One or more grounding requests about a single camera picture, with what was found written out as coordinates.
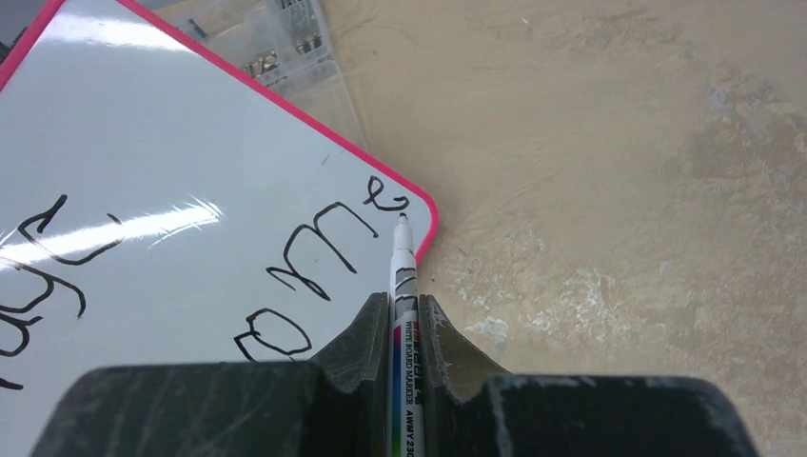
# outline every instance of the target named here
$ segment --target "white marker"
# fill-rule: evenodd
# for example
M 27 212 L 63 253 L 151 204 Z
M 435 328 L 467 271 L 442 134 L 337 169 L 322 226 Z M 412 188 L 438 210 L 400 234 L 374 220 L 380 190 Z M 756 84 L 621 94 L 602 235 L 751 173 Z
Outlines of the white marker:
M 386 445 L 391 457 L 425 455 L 417 278 L 412 227 L 401 213 L 389 269 L 392 344 Z

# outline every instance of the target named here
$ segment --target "small hardware item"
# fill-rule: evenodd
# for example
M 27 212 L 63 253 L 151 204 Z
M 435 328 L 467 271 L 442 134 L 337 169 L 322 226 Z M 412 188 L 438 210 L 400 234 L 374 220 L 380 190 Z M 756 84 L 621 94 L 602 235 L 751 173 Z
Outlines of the small hardware item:
M 270 50 L 260 54 L 257 59 L 249 62 L 241 67 L 241 70 L 248 74 L 250 78 L 257 78 L 258 76 L 270 72 L 280 67 L 280 62 L 277 58 L 277 51 Z
M 191 27 L 193 27 L 193 31 L 195 31 L 196 33 L 198 33 L 198 34 L 199 34 L 199 36 L 200 36 L 202 39 L 207 38 L 207 32 L 205 32 L 205 30 L 204 30 L 204 29 L 202 29 L 201 27 L 199 27 L 199 24 L 196 24 L 196 21 L 194 21 L 193 19 L 188 19 L 187 21 L 188 21 L 188 23 L 190 24 L 190 26 L 191 26 Z
M 308 48 L 308 52 L 311 52 L 311 51 L 317 49 L 318 46 L 317 46 L 317 43 L 316 43 L 316 37 L 315 36 L 309 36 L 305 40 L 305 46 Z

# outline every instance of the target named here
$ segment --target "metal screw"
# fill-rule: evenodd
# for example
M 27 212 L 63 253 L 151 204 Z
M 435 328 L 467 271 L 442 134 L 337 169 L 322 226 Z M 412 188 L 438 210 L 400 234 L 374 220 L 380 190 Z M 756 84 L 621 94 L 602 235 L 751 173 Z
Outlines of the metal screw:
M 313 36 L 310 36 L 310 37 L 308 37 L 308 39 L 307 39 L 307 40 L 305 40 L 305 45 L 308 47 L 308 51 L 309 51 L 309 52 L 311 52 L 311 51 L 313 51 L 313 50 L 317 49 L 317 45 L 316 45 L 316 43 L 315 43 L 315 41 L 314 41 L 314 37 L 313 37 Z

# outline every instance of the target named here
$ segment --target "worn surface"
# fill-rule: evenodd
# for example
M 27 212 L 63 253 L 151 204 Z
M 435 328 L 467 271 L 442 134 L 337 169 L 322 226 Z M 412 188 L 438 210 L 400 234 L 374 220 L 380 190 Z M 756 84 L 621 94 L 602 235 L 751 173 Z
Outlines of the worn surface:
M 807 454 L 807 3 L 324 2 L 424 292 L 505 368 L 703 377 Z

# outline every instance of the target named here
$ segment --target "black handwriting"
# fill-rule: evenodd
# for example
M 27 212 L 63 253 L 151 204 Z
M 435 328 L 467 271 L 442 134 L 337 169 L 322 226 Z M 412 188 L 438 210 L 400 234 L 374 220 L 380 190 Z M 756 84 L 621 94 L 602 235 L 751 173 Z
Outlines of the black handwriting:
M 22 390 L 23 385 L 13 383 L 8 379 L 0 378 L 0 388 L 7 388 L 8 390 Z
M 36 239 L 34 239 L 33 236 L 31 236 L 31 234 L 29 233 L 29 226 L 39 221 L 39 224 L 36 226 L 35 230 L 37 233 L 42 234 L 43 230 L 45 230 L 50 221 L 53 220 L 53 216 L 55 216 L 56 213 L 59 212 L 59 209 L 61 209 L 62 206 L 67 201 L 68 201 L 67 195 L 64 194 L 61 195 L 56 200 L 56 203 L 53 204 L 53 206 L 50 207 L 48 210 L 36 214 L 34 216 L 31 216 L 30 218 L 20 223 L 19 227 L 17 228 L 17 231 L 19 231 L 20 234 L 23 235 L 23 237 L 25 237 L 25 239 L 28 240 L 29 243 L 31 243 L 34 246 L 37 246 L 39 249 L 44 251 L 49 258 L 55 260 L 56 262 L 69 266 L 84 265 L 85 263 L 91 261 L 98 255 L 118 246 L 123 242 L 123 238 L 119 238 L 111 243 L 108 243 L 94 250 L 87 256 L 78 260 L 66 259 L 43 246 L 39 241 L 37 241 Z M 107 213 L 107 217 L 118 226 L 122 225 L 121 221 L 112 214 Z M 25 271 L 35 276 L 39 276 L 45 281 L 45 291 L 39 294 L 36 298 L 31 300 L 30 302 L 28 302 L 26 305 L 22 307 L 8 307 L 0 304 L 0 311 L 1 311 L 0 321 L 7 324 L 11 324 L 20 333 L 20 342 L 16 346 L 16 348 L 14 348 L 13 350 L 6 350 L 5 348 L 0 348 L 0 356 L 16 357 L 17 355 L 22 353 L 28 347 L 30 341 L 29 328 L 42 320 L 42 316 L 35 316 L 28 320 L 25 320 L 16 317 L 11 317 L 9 314 L 24 314 L 36 308 L 38 305 L 40 305 L 44 301 L 48 300 L 48 298 L 50 298 L 57 284 L 60 286 L 64 286 L 65 288 L 68 288 L 69 290 L 71 290 L 73 293 L 76 294 L 76 297 L 78 298 L 78 313 L 76 317 L 80 318 L 84 314 L 84 311 L 87 308 L 87 299 L 84 295 L 84 292 L 78 287 L 76 287 L 74 284 L 65 281 L 64 279 L 61 279 L 59 277 L 53 276 L 52 274 L 46 273 L 38 268 L 34 268 L 30 265 L 26 265 L 6 257 L 0 257 L 0 264 L 7 264 L 16 269 L 17 271 Z M 0 378 L 0 388 L 7 388 L 9 390 L 22 390 L 23 386 L 21 384 L 9 381 L 8 379 Z
M 84 292 L 81 291 L 81 289 L 79 289 L 75 285 L 65 281 L 64 279 L 57 278 L 56 276 L 53 276 L 52 274 L 47 274 L 44 271 L 41 271 L 41 270 L 39 270 L 37 268 L 31 267 L 31 266 L 28 266 L 28 265 L 25 265 L 25 264 L 21 264 L 21 263 L 15 261 L 15 260 L 11 260 L 11 259 L 8 259 L 6 257 L 0 257 L 0 263 L 10 264 L 17 271 L 23 270 L 23 271 L 27 271 L 28 273 L 34 274 L 36 276 L 39 276 L 40 278 L 45 280 L 45 285 L 46 285 L 45 291 L 42 292 L 38 297 L 31 300 L 27 305 L 25 305 L 25 306 L 23 306 L 21 308 L 12 308 L 12 307 L 6 307 L 4 305 L 0 305 L 0 311 L 11 312 L 11 313 L 14 313 L 14 314 L 22 314 L 22 313 L 28 312 L 28 311 L 36 308 L 36 306 L 39 305 L 40 303 L 47 300 L 50 297 L 50 295 L 53 294 L 53 290 L 55 289 L 55 285 L 59 284 L 61 286 L 69 288 L 70 290 L 75 292 L 76 297 L 78 297 L 78 314 L 76 315 L 76 317 L 81 317 L 81 315 L 84 314 L 84 310 L 87 307 L 87 299 L 84 296 Z
M 22 319 L 17 319 L 15 317 L 7 316 L 0 312 L 0 321 L 6 322 L 8 324 L 13 325 L 17 330 L 20 332 L 20 343 L 14 350 L 5 350 L 0 348 L 0 355 L 4 357 L 16 357 L 20 354 L 25 348 L 28 347 L 28 343 L 30 341 L 30 332 L 28 327 L 36 324 L 37 322 L 42 320 L 42 316 L 36 316 L 24 321 Z
M 382 180 L 377 178 L 376 176 L 370 176 L 370 180 L 367 181 L 367 194 L 369 194 L 369 197 L 367 197 L 367 199 L 364 200 L 362 203 L 365 205 L 369 205 L 370 203 L 372 203 L 373 206 L 376 207 L 376 209 L 380 209 L 381 211 L 400 211 L 409 206 L 409 199 L 406 198 L 405 196 L 394 197 L 392 199 L 393 202 L 402 202 L 400 205 L 395 207 L 385 207 L 379 204 L 376 201 L 376 197 L 381 195 L 381 192 L 383 191 L 384 191 L 384 183 L 382 182 Z
M 378 232 L 376 232 L 376 230 L 373 229 L 373 227 L 371 227 L 364 219 L 362 219 L 358 214 L 356 214 L 356 212 L 353 211 L 353 209 L 350 209 L 344 203 L 336 202 L 336 203 L 334 203 L 332 205 L 328 205 L 327 207 L 325 207 L 325 209 L 323 209 L 322 211 L 320 211 L 320 212 L 318 212 L 317 214 L 314 215 L 313 227 L 308 225 L 308 224 L 302 224 L 302 225 L 298 226 L 296 229 L 294 229 L 293 232 L 291 232 L 291 236 L 288 237 L 288 241 L 286 241 L 285 248 L 283 249 L 283 260 L 285 261 L 285 265 L 288 267 L 288 269 L 282 269 L 282 268 L 277 268 L 277 267 L 269 267 L 269 268 L 266 269 L 266 272 L 269 273 L 273 278 L 277 279 L 278 281 L 283 283 L 286 287 L 288 287 L 288 288 L 290 288 L 292 290 L 297 290 L 297 289 L 295 289 L 294 286 L 290 285 L 288 282 L 281 279 L 279 275 L 283 274 L 285 276 L 290 276 L 292 278 L 296 278 L 301 283 L 303 283 L 304 286 L 311 289 L 312 292 L 316 293 L 318 297 L 320 297 L 323 300 L 326 300 L 326 301 L 329 302 L 330 301 L 330 296 L 327 294 L 327 292 L 325 292 L 325 290 L 319 284 L 317 284 L 315 281 L 311 280 L 310 278 L 304 277 L 302 274 L 300 274 L 299 271 L 297 271 L 296 268 L 294 268 L 293 265 L 291 265 L 291 261 L 288 259 L 288 253 L 291 250 L 291 247 L 294 244 L 294 241 L 297 239 L 297 236 L 301 232 L 303 232 L 303 230 L 309 230 L 311 233 L 317 235 L 317 237 L 320 240 L 322 240 L 323 243 L 325 243 L 337 255 L 337 257 L 339 257 L 339 260 L 342 261 L 342 264 L 351 273 L 355 274 L 356 269 L 353 268 L 353 266 L 350 264 L 350 262 L 348 262 L 347 259 L 344 258 L 342 253 L 339 252 L 339 250 L 336 249 L 335 246 L 333 246 L 333 244 L 330 242 L 330 240 L 328 240 L 327 237 L 323 235 L 323 232 L 320 229 L 320 219 L 324 215 L 328 214 L 329 212 L 331 212 L 332 210 L 334 210 L 336 208 L 341 208 L 341 209 L 344 209 L 347 212 L 349 212 L 353 217 L 358 219 L 359 222 L 362 223 L 362 225 L 364 225 L 368 230 L 370 230 L 370 232 L 373 234 L 373 238 L 378 238 Z
M 61 208 L 62 208 L 62 206 L 63 206 L 63 205 L 64 205 L 64 204 L 65 204 L 67 201 L 68 201 L 68 197 L 67 197 L 67 195 L 62 194 L 62 195 L 61 195 L 61 196 L 60 196 L 60 197 L 59 197 L 59 198 L 56 200 L 56 203 L 54 203 L 54 204 L 53 204 L 53 206 L 52 206 L 52 207 L 50 207 L 50 209 L 48 209 L 48 210 L 47 210 L 47 211 L 45 211 L 45 212 L 42 212 L 42 213 L 39 213 L 39 214 L 36 214 L 36 215 L 33 215 L 33 216 L 29 217 L 28 219 L 26 219 L 25 221 L 23 221 L 22 223 L 20 223 L 20 226 L 17 228 L 17 230 L 18 230 L 18 231 L 19 231 L 19 232 L 20 232 L 20 233 L 21 233 L 21 234 L 22 234 L 22 235 L 25 237 L 25 239 L 26 239 L 26 240 L 28 240 L 29 242 L 31 242 L 32 244 L 34 244 L 35 246 L 37 246 L 37 247 L 38 247 L 38 248 L 40 248 L 41 250 L 43 250 L 43 251 L 47 252 L 47 253 L 48 253 L 48 255 L 50 256 L 50 258 L 51 258 L 51 259 L 53 259 L 53 260 L 55 260 L 56 262 L 59 262 L 59 263 L 61 263 L 61 264 L 65 264 L 65 265 L 72 265 L 72 266 L 84 265 L 85 263 L 87 263 L 87 262 L 89 262 L 90 260 L 94 259 L 94 258 L 95 258 L 95 257 L 97 257 L 98 255 L 100 255 L 100 254 L 104 253 L 105 251 L 110 250 L 110 249 L 112 249 L 112 248 L 114 248 L 114 247 L 116 247 L 116 246 L 120 245 L 120 244 L 121 244 L 121 243 L 124 241 L 123 237 L 118 238 L 117 240 L 115 240 L 115 241 L 113 241 L 113 242 L 111 242 L 111 243 L 107 243 L 107 244 L 105 244 L 105 245 L 101 246 L 100 248 L 98 248 L 98 249 L 94 250 L 93 252 L 91 252 L 90 254 L 88 254 L 86 257 L 83 257 L 83 258 L 78 259 L 78 260 L 70 260 L 70 259 L 66 259 L 66 258 L 64 258 L 64 257 L 62 257 L 62 256 L 60 256 L 60 255 L 58 255 L 58 254 L 56 254 L 56 253 L 54 253 L 54 252 L 50 251 L 50 249 L 48 249 L 48 248 L 46 248 L 45 246 L 43 246 L 41 243 L 39 243 L 39 241 L 37 241 L 36 239 L 34 239 L 34 238 L 33 238 L 33 237 L 30 235 L 30 233 L 28 233 L 28 226 L 30 226 L 31 224 L 35 223 L 36 221 L 41 221 L 41 222 L 39 223 L 39 225 L 38 225 L 38 226 L 36 226 L 36 232 L 37 232 L 37 233 L 39 233 L 39 234 L 42 234 L 42 230 L 44 230 L 44 229 L 45 229 L 45 227 L 47 227 L 47 226 L 48 226 L 48 224 L 50 223 L 50 221 L 51 221 L 51 220 L 53 220 L 53 216 L 55 216 L 55 215 L 56 215 L 56 213 L 57 213 L 57 212 L 59 212 L 59 209 L 61 209 Z M 121 223 L 120 219 L 118 219 L 117 217 L 113 216 L 112 214 L 107 213 L 107 217 L 108 217 L 109 219 L 111 219 L 111 220 L 112 220 L 112 222 L 114 222 L 114 223 L 115 223 L 115 224 L 117 224 L 118 226 L 121 226 L 121 225 L 122 225 L 122 223 Z
M 303 338 L 305 338 L 305 346 L 302 347 L 302 348 L 283 349 L 283 348 L 274 346 L 271 343 L 264 340 L 261 337 L 261 332 L 255 329 L 255 319 L 257 319 L 258 316 L 260 316 L 261 314 L 264 314 L 264 313 L 267 313 L 267 312 L 270 313 L 270 314 L 274 314 L 275 316 L 283 319 L 284 321 L 288 322 L 292 327 L 294 327 L 294 329 L 299 331 L 300 334 L 303 335 Z M 311 350 L 311 339 L 308 338 L 308 335 L 305 333 L 305 330 L 303 330 L 302 327 L 298 326 L 296 322 L 294 322 L 291 319 L 285 317 L 283 314 L 281 314 L 280 312 L 278 312 L 278 311 L 276 311 L 274 309 L 269 309 L 269 308 L 258 309 L 257 311 L 253 312 L 252 314 L 249 314 L 246 317 L 246 323 L 249 324 L 249 331 L 236 336 L 235 338 L 233 338 L 233 340 L 235 341 L 235 345 L 238 347 L 238 349 L 241 351 L 241 353 L 244 354 L 246 359 L 251 361 L 251 362 L 255 362 L 255 358 L 252 357 L 252 355 L 249 353 L 249 351 L 246 350 L 246 347 L 244 346 L 244 343 L 241 342 L 241 340 L 243 340 L 245 338 L 248 338 L 248 337 L 254 338 L 255 341 L 259 345 L 263 346 L 264 348 L 269 348 L 269 349 L 272 349 L 272 350 L 274 350 L 276 352 L 280 352 L 281 354 L 283 354 L 283 355 L 285 355 L 287 357 L 291 357 L 294 354 L 299 354 L 301 352 L 306 352 L 307 350 Z

